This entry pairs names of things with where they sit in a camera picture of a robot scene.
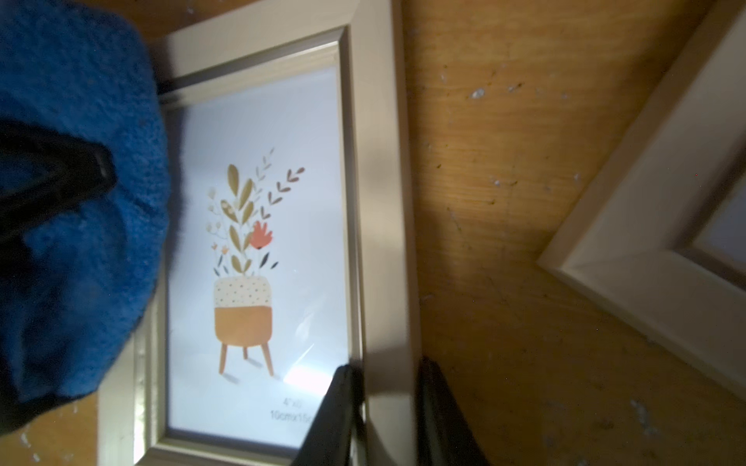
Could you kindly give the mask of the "cream picture frame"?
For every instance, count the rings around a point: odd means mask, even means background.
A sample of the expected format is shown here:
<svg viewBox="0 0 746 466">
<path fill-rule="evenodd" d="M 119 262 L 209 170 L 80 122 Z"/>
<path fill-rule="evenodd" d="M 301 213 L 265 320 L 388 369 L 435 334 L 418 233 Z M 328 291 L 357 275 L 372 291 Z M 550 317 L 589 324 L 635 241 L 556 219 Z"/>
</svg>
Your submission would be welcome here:
<svg viewBox="0 0 746 466">
<path fill-rule="evenodd" d="M 171 228 L 99 390 L 99 464 L 289 465 L 347 364 L 352 465 L 417 463 L 400 14 L 257 1 L 153 44 Z"/>
<path fill-rule="evenodd" d="M 738 396 L 745 292 L 685 255 L 745 149 L 745 5 L 715 3 L 539 265 Z"/>
</svg>

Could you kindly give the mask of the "blue microfiber cloth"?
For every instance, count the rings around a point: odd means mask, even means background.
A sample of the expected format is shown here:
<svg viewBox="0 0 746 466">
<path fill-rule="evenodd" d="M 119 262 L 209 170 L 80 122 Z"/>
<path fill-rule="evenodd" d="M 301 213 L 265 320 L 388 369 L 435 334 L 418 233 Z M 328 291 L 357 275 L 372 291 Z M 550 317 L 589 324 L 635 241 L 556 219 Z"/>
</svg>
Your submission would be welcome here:
<svg viewBox="0 0 746 466">
<path fill-rule="evenodd" d="M 1 430 L 95 392 L 141 320 L 169 227 L 167 138 L 148 50 L 75 1 L 1 5 L 1 121 L 106 147 L 116 186 L 1 241 Z"/>
</svg>

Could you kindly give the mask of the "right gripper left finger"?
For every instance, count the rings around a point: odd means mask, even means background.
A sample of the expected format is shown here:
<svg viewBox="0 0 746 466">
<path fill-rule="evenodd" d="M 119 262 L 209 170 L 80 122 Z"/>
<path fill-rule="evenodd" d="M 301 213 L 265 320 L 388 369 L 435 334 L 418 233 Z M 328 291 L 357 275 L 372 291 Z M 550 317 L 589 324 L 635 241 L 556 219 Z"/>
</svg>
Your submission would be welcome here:
<svg viewBox="0 0 746 466">
<path fill-rule="evenodd" d="M 361 370 L 350 364 L 338 367 L 291 465 L 352 465 L 353 440 L 363 399 Z"/>
</svg>

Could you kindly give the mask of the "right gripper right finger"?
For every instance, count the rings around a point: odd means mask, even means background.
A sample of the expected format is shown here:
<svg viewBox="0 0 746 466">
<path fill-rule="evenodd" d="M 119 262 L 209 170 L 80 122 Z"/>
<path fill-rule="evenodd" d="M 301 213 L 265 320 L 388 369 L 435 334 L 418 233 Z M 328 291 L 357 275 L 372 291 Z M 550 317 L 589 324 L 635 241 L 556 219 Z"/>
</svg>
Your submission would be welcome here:
<svg viewBox="0 0 746 466">
<path fill-rule="evenodd" d="M 418 375 L 421 465 L 490 465 L 440 366 L 424 357 Z"/>
</svg>

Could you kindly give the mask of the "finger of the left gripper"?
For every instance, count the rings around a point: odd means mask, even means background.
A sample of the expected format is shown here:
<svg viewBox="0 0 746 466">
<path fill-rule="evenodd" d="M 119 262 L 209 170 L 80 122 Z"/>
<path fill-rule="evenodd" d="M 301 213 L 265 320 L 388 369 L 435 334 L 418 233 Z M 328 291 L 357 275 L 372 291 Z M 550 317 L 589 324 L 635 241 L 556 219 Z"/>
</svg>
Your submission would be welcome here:
<svg viewBox="0 0 746 466">
<path fill-rule="evenodd" d="M 13 120 L 1 122 L 1 241 L 14 240 L 117 184 L 104 146 Z"/>
</svg>

